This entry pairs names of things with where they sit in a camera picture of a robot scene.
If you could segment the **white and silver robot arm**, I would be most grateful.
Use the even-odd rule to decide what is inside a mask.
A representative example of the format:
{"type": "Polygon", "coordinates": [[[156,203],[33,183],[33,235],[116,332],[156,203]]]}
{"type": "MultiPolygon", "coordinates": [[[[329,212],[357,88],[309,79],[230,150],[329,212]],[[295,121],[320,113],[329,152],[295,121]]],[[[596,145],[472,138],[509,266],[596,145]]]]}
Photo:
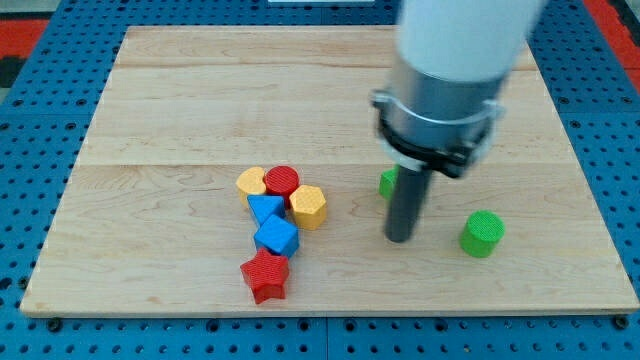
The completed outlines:
{"type": "Polygon", "coordinates": [[[392,70],[372,94],[379,138],[402,175],[457,178],[486,156],[501,87],[544,0],[404,0],[392,70]]]}

